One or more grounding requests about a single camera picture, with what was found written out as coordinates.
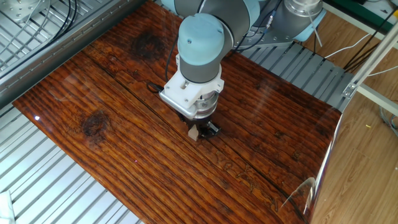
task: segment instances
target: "light blue robot arm cap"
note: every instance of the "light blue robot arm cap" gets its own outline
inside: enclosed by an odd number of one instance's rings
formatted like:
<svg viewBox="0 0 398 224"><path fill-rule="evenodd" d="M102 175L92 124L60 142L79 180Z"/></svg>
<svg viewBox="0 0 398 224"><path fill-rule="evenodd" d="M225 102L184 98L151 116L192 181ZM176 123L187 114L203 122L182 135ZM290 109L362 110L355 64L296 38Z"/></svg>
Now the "light blue robot arm cap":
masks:
<svg viewBox="0 0 398 224"><path fill-rule="evenodd" d="M224 47L223 25L209 14L188 16L182 21L178 34L178 52L190 65L212 62Z"/></svg>
<svg viewBox="0 0 398 224"><path fill-rule="evenodd" d="M249 17L250 17L250 27L253 26L253 24L257 21L257 19L260 16L260 4L259 1L262 0L243 0L248 12L249 12Z"/></svg>
<svg viewBox="0 0 398 224"><path fill-rule="evenodd" d="M174 0L162 0L162 4L169 8L172 12L177 13L177 10L175 10Z"/></svg>

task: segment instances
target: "metal grating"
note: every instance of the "metal grating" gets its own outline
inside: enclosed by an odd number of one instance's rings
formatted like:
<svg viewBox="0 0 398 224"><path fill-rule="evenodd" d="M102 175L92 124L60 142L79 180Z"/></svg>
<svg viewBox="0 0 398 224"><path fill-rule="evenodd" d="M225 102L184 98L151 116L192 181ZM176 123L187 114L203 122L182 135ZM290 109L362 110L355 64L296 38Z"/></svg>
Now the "metal grating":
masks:
<svg viewBox="0 0 398 224"><path fill-rule="evenodd" d="M322 100L341 112L349 99L341 93L353 75L344 73L325 58L292 43L285 47L253 48L241 52L272 73Z"/></svg>
<svg viewBox="0 0 398 224"><path fill-rule="evenodd" d="M81 21L88 12L96 11L108 1L110 0L78 0L76 22ZM2 52L0 54L0 71L21 60L37 47L43 47L46 41L59 31L67 18L68 1L53 2L50 4L50 0L42 1L41 4L45 4L45 9L32 16L27 24L18 24L0 12L0 52Z"/></svg>
<svg viewBox="0 0 398 224"><path fill-rule="evenodd" d="M0 110L0 192L17 224L141 223L12 105Z"/></svg>

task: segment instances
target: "dark wood grain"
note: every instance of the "dark wood grain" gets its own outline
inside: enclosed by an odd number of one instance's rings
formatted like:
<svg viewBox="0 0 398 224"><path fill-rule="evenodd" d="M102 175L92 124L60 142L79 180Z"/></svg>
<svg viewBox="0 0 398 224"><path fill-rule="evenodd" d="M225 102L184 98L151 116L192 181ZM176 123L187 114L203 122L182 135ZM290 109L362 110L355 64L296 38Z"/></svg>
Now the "dark wood grain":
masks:
<svg viewBox="0 0 398 224"><path fill-rule="evenodd" d="M281 206L318 175L340 112L234 54L221 63L222 132L192 141L146 89L164 85L180 23L148 2L14 105L145 223L309 222L309 186Z"/></svg>

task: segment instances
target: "wood knot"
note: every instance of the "wood knot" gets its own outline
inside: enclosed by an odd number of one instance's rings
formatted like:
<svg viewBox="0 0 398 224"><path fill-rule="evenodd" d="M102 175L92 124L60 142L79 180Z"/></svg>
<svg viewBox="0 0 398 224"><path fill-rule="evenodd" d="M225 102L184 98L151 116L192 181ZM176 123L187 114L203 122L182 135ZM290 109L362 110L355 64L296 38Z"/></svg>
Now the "wood knot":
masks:
<svg viewBox="0 0 398 224"><path fill-rule="evenodd" d="M103 111L96 111L83 122L81 128L86 136L91 137L106 129L107 122L108 117Z"/></svg>
<svg viewBox="0 0 398 224"><path fill-rule="evenodd" d="M277 131L275 134L274 134L274 136L275 137L277 137L277 138L281 138L283 135L285 135L282 131Z"/></svg>
<svg viewBox="0 0 398 224"><path fill-rule="evenodd" d="M165 45L160 38L151 32L140 34L132 41L131 53L142 59L160 59L165 54Z"/></svg>
<svg viewBox="0 0 398 224"><path fill-rule="evenodd" d="M300 154L301 154L300 151L295 151L294 154L293 154L293 156L292 156L292 159L293 159L294 161L298 161L298 160L299 160L299 157L300 157Z"/></svg>

